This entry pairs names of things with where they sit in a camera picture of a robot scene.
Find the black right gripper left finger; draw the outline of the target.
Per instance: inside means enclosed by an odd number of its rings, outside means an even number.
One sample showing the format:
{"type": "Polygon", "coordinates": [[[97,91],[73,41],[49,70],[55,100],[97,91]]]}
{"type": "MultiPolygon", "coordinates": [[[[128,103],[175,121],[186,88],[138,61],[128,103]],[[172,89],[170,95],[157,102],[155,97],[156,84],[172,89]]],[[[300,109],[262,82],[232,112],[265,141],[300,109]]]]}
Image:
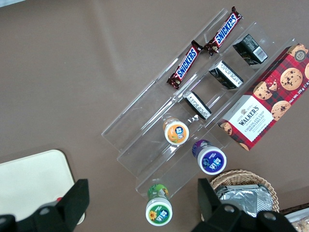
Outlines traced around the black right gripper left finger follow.
{"type": "Polygon", "coordinates": [[[38,208],[28,218],[16,221],[1,215],[2,232],[72,232],[90,203],[87,179],[79,179],[54,206],[38,208]]]}

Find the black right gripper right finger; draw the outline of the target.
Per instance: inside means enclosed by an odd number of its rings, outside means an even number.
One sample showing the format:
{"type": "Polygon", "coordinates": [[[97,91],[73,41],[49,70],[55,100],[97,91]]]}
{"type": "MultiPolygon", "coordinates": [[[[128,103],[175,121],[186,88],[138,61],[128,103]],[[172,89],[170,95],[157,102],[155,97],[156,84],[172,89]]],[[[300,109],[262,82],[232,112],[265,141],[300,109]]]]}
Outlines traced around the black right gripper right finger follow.
{"type": "Polygon", "coordinates": [[[198,204],[204,220],[194,228],[194,232],[295,232],[288,219],[274,211],[261,211],[251,217],[236,206],[221,203],[210,182],[198,179],[198,204]]]}

